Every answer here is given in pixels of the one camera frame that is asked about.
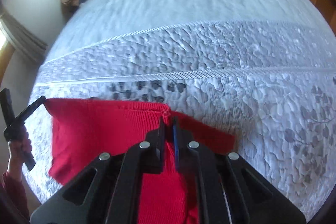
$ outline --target curtain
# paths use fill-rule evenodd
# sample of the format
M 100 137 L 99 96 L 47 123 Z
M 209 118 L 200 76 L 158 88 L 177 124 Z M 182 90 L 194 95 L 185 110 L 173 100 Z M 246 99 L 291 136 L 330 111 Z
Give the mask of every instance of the curtain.
M 0 5 L 0 30 L 23 57 L 41 64 L 48 45 L 23 27 Z

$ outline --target person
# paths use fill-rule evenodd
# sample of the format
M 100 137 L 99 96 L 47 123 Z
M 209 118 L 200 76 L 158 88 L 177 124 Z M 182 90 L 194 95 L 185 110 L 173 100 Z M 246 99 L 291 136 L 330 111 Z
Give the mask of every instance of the person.
M 7 172 L 5 172 L 2 176 L 2 187 L 22 216 L 29 220 L 27 197 L 25 189 L 22 185 L 22 166 L 24 163 L 22 158 L 22 151 L 32 151 L 31 140 L 29 140 L 28 134 L 25 134 L 24 139 L 21 142 L 9 141 L 8 150 L 8 168 Z M 4 223 L 11 223 L 10 215 L 6 215 L 6 211 L 2 208 L 0 208 L 0 211 L 4 211 L 1 216 L 2 220 L 7 220 L 4 221 Z

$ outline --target floor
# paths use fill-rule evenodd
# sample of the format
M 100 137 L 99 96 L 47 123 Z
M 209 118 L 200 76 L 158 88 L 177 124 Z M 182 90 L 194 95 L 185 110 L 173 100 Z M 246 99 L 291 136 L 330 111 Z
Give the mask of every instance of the floor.
M 6 69 L 1 84 L 1 89 L 9 88 L 13 110 L 16 115 L 18 115 L 28 105 L 37 71 L 38 65 L 27 62 L 21 57 L 20 54 L 14 52 Z M 5 121 L 3 119 L 2 113 L 0 112 L 0 132 L 3 132 L 5 127 Z M 3 173 L 7 170 L 8 158 L 9 153 L 7 142 L 3 134 L 0 134 L 0 173 Z M 28 209 L 30 213 L 32 213 L 40 205 L 40 202 L 31 191 L 26 181 L 22 180 L 22 182 L 26 189 Z

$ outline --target red sleeve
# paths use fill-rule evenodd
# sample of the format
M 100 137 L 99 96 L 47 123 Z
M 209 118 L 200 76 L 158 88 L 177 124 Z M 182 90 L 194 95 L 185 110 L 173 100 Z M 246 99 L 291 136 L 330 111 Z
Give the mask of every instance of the red sleeve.
M 11 178 L 8 173 L 4 173 L 2 186 L 16 208 L 18 208 L 26 219 L 29 219 L 26 191 L 22 183 Z

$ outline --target red ribbed fabric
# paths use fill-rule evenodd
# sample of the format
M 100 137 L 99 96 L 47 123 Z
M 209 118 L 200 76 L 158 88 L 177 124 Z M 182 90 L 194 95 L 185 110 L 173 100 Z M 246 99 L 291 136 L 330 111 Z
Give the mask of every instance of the red ribbed fabric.
M 45 107 L 53 116 L 52 167 L 49 174 L 66 184 L 102 152 L 118 155 L 144 140 L 163 117 L 180 126 L 214 152 L 232 150 L 234 137 L 193 118 L 173 112 L 164 104 L 80 99 L 48 99 Z M 175 171 L 174 147 L 165 143 L 165 165 L 160 175 L 145 174 L 142 182 L 138 223 L 197 223 L 194 178 Z

